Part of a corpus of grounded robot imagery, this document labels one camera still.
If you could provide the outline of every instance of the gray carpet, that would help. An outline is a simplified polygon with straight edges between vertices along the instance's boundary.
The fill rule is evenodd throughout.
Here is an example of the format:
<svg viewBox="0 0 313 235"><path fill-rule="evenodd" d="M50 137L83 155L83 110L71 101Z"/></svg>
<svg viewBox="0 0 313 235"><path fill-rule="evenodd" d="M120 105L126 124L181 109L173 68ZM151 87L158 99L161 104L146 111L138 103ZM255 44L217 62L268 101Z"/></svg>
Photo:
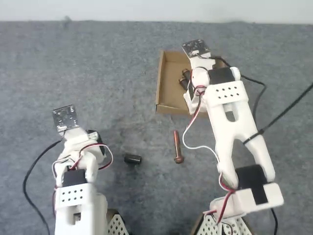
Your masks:
<svg viewBox="0 0 313 235"><path fill-rule="evenodd" d="M202 38L242 73L269 88L260 102L258 125L267 124L312 81L313 26L248 23L0 23L0 234L41 235L45 228L22 194L34 159L59 139L51 110L75 104L81 126L99 130L115 154L97 187L109 207L123 215L135 235L190 232L219 188L214 157L182 149L173 161L172 131L189 118L155 114L159 51ZM251 104L261 87L245 82ZM265 133L285 199L277 208L278 234L312 234L312 93ZM210 123L195 122L190 144L214 146ZM30 197L54 230L51 163L62 145L43 157L29 178ZM123 153L142 155L140 166ZM236 166L252 162L235 143ZM268 211L248 216L260 235L273 233Z"/></svg>

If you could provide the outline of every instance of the white wall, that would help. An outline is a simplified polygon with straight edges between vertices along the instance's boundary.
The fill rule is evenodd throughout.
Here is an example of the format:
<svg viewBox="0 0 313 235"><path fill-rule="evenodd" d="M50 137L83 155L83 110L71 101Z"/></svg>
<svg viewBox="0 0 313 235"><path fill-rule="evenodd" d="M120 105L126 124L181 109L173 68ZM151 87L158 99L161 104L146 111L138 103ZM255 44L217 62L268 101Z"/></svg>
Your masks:
<svg viewBox="0 0 313 235"><path fill-rule="evenodd" d="M313 0L0 0L0 21L313 24Z"/></svg>

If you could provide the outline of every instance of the perforated white base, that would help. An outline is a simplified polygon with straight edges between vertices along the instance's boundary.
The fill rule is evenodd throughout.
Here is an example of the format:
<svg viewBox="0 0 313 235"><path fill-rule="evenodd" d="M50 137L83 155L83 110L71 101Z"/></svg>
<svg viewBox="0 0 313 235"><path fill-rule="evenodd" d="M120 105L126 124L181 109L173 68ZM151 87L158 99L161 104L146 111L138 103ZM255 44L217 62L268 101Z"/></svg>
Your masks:
<svg viewBox="0 0 313 235"><path fill-rule="evenodd" d="M109 235L129 235L119 214L114 215L109 223Z"/></svg>
<svg viewBox="0 0 313 235"><path fill-rule="evenodd" d="M197 235L222 235L222 228L226 235L252 235L242 218L224 219L216 226L215 219L211 215L205 217Z"/></svg>

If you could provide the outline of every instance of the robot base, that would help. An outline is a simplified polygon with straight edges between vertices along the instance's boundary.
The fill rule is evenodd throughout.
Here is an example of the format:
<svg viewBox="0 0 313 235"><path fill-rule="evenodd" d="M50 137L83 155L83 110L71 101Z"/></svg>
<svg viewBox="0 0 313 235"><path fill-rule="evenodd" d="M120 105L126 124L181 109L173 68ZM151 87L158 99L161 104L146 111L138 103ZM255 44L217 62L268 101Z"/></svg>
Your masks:
<svg viewBox="0 0 313 235"><path fill-rule="evenodd" d="M191 235L254 235L254 233L242 217L223 219L219 225L216 225L213 216L207 215L203 219L201 215Z"/></svg>

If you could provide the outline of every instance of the copper bolt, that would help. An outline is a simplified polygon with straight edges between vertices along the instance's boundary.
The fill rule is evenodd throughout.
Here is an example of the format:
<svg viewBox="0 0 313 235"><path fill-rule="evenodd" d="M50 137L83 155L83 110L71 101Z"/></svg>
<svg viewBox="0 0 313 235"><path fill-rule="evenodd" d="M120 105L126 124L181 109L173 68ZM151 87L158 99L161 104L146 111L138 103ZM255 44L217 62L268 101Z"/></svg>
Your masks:
<svg viewBox="0 0 313 235"><path fill-rule="evenodd" d="M178 135L177 130L174 131L174 144L175 144L175 151L176 151L176 157L174 158L174 161L177 164L183 163L184 157L181 155L179 135Z"/></svg>

